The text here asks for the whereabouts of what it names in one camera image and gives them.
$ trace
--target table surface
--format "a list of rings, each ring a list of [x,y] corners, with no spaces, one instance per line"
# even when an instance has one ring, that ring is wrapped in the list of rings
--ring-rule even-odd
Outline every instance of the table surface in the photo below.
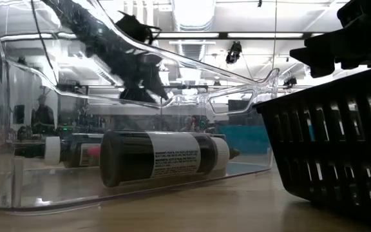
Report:
[[[174,188],[43,216],[0,212],[0,232],[371,231],[287,193],[278,172]]]

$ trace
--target transparent plastic container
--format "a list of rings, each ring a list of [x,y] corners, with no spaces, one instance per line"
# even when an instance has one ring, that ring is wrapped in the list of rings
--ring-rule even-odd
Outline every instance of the transparent plastic container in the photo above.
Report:
[[[59,2],[0,1],[0,210],[59,211],[270,168],[267,134],[252,106],[276,96],[278,70],[253,81],[131,40],[96,1]],[[86,48],[95,43],[105,44],[102,55]],[[105,59],[116,53],[120,63]],[[112,92],[121,88],[116,86],[123,75],[133,73],[132,65],[154,70],[162,63],[183,77],[216,76],[233,87],[170,95],[160,72],[153,81],[163,87],[148,84],[157,103],[122,100]],[[70,84],[70,76],[87,73],[96,77],[89,85]],[[159,97],[161,89],[167,100]],[[109,131],[121,137],[107,145],[103,136]],[[208,145],[198,149],[197,137]],[[108,152],[107,162],[106,148],[118,149],[115,156]],[[185,151],[194,148],[195,157]],[[208,150],[214,160],[205,155]],[[140,156],[145,151],[147,159]],[[165,173],[157,170],[171,165],[157,164],[162,153],[180,160]],[[122,173],[116,186],[104,185],[104,167]]]

